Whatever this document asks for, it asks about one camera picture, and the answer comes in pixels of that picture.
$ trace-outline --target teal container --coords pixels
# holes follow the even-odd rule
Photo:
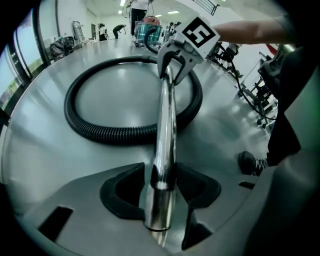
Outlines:
[[[157,30],[156,32],[152,33],[149,36],[149,42],[158,42],[161,35],[162,27],[159,25],[148,24],[148,23],[140,23],[138,25],[138,33],[137,33],[136,39],[139,41],[140,40],[143,41],[145,39],[145,35],[147,31],[151,28],[157,28]]]

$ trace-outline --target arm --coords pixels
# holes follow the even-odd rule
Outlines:
[[[213,27],[220,41],[235,44],[290,44],[293,40],[275,20],[233,21]]]

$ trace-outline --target vacuum wand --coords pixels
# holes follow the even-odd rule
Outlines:
[[[176,200],[176,98],[173,70],[165,69],[157,125],[156,153],[145,203],[145,226],[165,231],[171,226]]]

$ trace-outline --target shoe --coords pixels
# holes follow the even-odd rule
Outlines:
[[[255,157],[248,151],[239,154],[238,164],[243,174],[254,176],[260,176],[262,170],[269,166],[267,159]]]

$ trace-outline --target gray floor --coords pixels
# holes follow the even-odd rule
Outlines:
[[[27,89],[14,110],[2,154],[3,182],[14,210],[23,215],[66,183],[118,166],[153,162],[153,145],[110,146],[76,134],[64,116],[64,99],[83,71],[102,61],[150,55],[125,40],[89,44],[47,68]],[[122,64],[92,76],[80,90],[77,108],[94,124],[144,126],[158,119],[161,81],[154,64]],[[235,82],[208,63],[195,67],[203,104],[194,121],[177,137],[177,159],[191,166],[239,174],[237,154],[266,156],[268,135],[237,96]],[[186,78],[176,87],[177,112],[190,101]]]

